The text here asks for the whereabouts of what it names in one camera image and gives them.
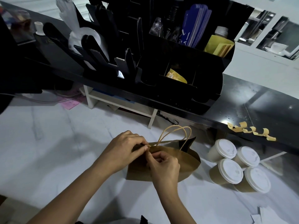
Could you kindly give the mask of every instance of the forearm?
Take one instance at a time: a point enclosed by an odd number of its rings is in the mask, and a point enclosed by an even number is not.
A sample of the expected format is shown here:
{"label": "forearm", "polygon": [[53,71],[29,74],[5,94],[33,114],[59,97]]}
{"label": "forearm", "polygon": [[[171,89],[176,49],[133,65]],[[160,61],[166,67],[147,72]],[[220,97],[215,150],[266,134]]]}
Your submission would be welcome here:
{"label": "forearm", "polygon": [[108,177],[102,168],[91,166],[28,224],[74,224],[85,205]]}
{"label": "forearm", "polygon": [[162,194],[159,198],[171,224],[196,224],[177,192]]}

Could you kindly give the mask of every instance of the white saucer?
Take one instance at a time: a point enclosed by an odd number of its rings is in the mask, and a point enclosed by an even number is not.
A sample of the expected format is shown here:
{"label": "white saucer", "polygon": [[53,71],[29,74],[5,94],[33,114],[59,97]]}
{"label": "white saucer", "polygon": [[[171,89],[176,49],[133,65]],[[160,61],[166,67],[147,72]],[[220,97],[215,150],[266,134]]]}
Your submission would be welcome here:
{"label": "white saucer", "polygon": [[272,53],[272,54],[275,54],[275,55],[279,55],[279,56],[284,56],[284,51],[281,51],[279,53],[275,53],[271,50],[271,48],[269,47],[265,47],[266,51],[269,52],[269,53]]}
{"label": "white saucer", "polygon": [[35,33],[39,36],[46,36],[44,33],[38,33],[37,31]]}

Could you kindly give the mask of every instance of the white marble countertop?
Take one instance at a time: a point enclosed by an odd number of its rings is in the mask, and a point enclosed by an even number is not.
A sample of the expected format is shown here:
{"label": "white marble countertop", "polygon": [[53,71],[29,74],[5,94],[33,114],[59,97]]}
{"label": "white marble countertop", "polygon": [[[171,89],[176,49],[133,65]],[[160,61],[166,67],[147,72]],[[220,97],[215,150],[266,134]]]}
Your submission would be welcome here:
{"label": "white marble countertop", "polygon": [[[55,100],[41,94],[41,99]],[[158,140],[169,122],[156,117],[151,130],[149,118],[117,110],[104,103],[90,110],[80,104],[65,110],[60,104],[45,105],[15,98],[0,115],[0,194],[42,208],[65,189],[100,155],[112,138],[126,130]],[[231,185],[211,183],[209,169],[214,165],[204,158],[210,147],[203,130],[192,149],[202,159],[200,167],[180,182],[178,191],[197,223],[251,224],[258,206],[270,206],[289,224],[299,220],[298,170],[278,177],[260,166],[271,180],[268,194],[244,194]],[[168,137],[180,139],[180,135]],[[111,176],[92,197],[79,220],[89,224],[122,217],[140,218],[151,223],[169,223],[151,182],[125,180],[126,169]]]}

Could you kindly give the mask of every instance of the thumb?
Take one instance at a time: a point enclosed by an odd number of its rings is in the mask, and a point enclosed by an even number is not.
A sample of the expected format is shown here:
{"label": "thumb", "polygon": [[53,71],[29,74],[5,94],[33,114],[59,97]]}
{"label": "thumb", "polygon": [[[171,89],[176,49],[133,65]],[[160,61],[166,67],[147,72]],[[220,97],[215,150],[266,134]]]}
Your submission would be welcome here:
{"label": "thumb", "polygon": [[138,157],[140,157],[147,149],[148,149],[147,146],[142,146],[138,150],[132,152],[131,156],[130,156],[131,162],[133,162],[135,159],[137,159]]}
{"label": "thumb", "polygon": [[158,163],[149,151],[146,151],[145,158],[150,167],[152,167],[155,163]]}

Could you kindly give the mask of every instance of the person's left hand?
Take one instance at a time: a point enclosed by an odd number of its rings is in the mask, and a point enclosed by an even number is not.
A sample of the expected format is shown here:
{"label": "person's left hand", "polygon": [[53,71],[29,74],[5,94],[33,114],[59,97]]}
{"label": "person's left hand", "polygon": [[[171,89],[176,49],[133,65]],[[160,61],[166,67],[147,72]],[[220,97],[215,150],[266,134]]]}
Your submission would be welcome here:
{"label": "person's left hand", "polygon": [[93,165],[100,167],[109,177],[124,169],[148,149],[148,146],[142,146],[140,149],[132,152],[133,147],[141,143],[148,145],[145,138],[138,134],[133,134],[131,131],[121,133],[112,139]]}

